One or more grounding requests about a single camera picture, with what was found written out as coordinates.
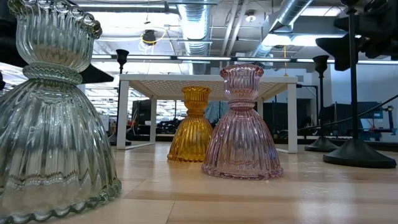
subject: glass candle holder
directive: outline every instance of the glass candle holder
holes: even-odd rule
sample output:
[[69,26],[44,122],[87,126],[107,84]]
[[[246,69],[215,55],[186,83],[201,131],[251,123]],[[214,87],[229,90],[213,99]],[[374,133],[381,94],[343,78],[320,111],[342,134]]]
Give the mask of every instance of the glass candle holder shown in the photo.
[[182,120],[173,138],[167,158],[171,161],[203,162],[213,128],[204,117],[211,90],[203,86],[182,88],[187,117]]
[[257,65],[232,65],[220,72],[230,110],[220,119],[206,152],[202,170],[237,179],[268,179],[283,173],[264,120],[253,110],[259,80]]
[[28,80],[0,98],[0,223],[80,213],[121,190],[95,107],[76,85],[101,26],[65,0],[9,0]]

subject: white table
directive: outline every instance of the white table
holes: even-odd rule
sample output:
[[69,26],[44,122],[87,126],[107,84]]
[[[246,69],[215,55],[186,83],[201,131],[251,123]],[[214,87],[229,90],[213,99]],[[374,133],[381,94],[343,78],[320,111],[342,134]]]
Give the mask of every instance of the white table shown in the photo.
[[[157,100],[183,100],[182,87],[190,85],[206,86],[211,89],[209,100],[228,100],[224,94],[224,80],[219,75],[120,75],[120,102],[118,121],[117,149],[132,149],[155,143],[156,137],[156,106]],[[257,112],[262,117],[263,102],[287,89],[287,115],[289,130],[288,150],[281,152],[297,152],[297,77],[261,77],[259,96],[257,97]],[[129,86],[152,100],[150,108],[150,138],[149,143],[136,146],[125,146],[127,101]]]

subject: pink glass candle holder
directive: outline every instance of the pink glass candle holder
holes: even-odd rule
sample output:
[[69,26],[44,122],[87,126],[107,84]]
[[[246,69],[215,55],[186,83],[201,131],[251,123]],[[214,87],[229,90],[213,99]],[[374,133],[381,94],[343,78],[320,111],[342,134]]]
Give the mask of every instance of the pink glass candle holder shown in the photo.
[[264,120],[253,110],[259,80],[257,65],[232,65],[220,72],[230,110],[213,131],[202,170],[237,179],[268,179],[283,174]]

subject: wooden floor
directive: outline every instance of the wooden floor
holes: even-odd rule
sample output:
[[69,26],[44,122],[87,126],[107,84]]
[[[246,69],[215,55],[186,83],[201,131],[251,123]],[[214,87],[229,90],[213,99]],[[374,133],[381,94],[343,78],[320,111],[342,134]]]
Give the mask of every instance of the wooden floor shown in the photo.
[[[395,169],[336,166],[323,163],[323,154],[300,152],[279,154],[283,178],[230,180],[203,174],[201,164],[168,162],[169,147],[169,143],[160,142],[115,151],[123,183],[121,198],[84,214],[50,222],[398,223]],[[398,154],[384,154],[398,160]]]

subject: glass vase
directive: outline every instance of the glass vase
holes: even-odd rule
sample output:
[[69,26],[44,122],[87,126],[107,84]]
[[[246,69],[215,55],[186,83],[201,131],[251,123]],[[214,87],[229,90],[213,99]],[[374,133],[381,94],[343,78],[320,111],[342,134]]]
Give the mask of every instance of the glass vase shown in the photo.
[[253,110],[263,73],[257,65],[232,65],[220,72],[230,109],[213,131],[201,167],[206,174],[236,179],[282,175],[267,125]]
[[80,213],[117,196],[100,117],[76,85],[101,26],[64,0],[10,0],[28,80],[0,98],[0,223]]
[[204,117],[211,90],[203,86],[182,88],[187,117],[173,138],[167,158],[171,161],[203,162],[213,128]]

